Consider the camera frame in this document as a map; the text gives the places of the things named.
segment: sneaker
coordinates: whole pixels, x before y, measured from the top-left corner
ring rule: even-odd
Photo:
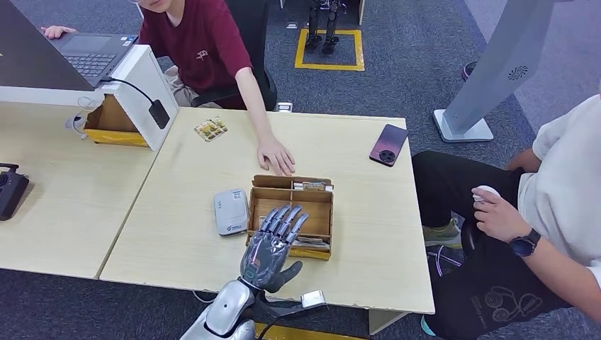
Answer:
[[[424,333],[426,333],[430,336],[436,336],[436,334],[434,334],[434,332],[430,329],[430,327],[426,323],[426,317],[424,317],[423,315],[422,315],[422,331],[424,331]]]
[[[443,245],[453,249],[461,249],[461,233],[457,221],[451,219],[443,228],[422,227],[426,247]]]

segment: pink phone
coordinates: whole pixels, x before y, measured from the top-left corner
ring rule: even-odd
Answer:
[[[378,138],[376,145],[373,146],[369,154],[369,159],[386,166],[393,166],[400,148],[403,147],[403,143],[407,139],[407,134],[405,129],[386,124],[380,138]]]

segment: gray stand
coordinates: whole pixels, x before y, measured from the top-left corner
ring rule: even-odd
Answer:
[[[434,112],[445,142],[492,140],[484,117],[537,70],[557,1],[566,0],[507,1],[487,48],[464,87],[446,110]]]

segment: speaker grille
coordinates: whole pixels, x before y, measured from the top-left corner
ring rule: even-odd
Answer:
[[[509,74],[507,75],[507,78],[511,81],[514,81],[514,80],[518,80],[518,79],[522,78],[527,73],[528,73],[528,66],[521,65],[521,66],[518,66],[518,67],[512,69],[511,72],[509,72]]]

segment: black smartwatch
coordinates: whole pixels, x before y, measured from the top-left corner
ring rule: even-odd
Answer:
[[[540,239],[541,235],[532,228],[532,231],[528,235],[512,239],[509,245],[516,255],[526,257],[534,253],[534,249],[537,247]]]

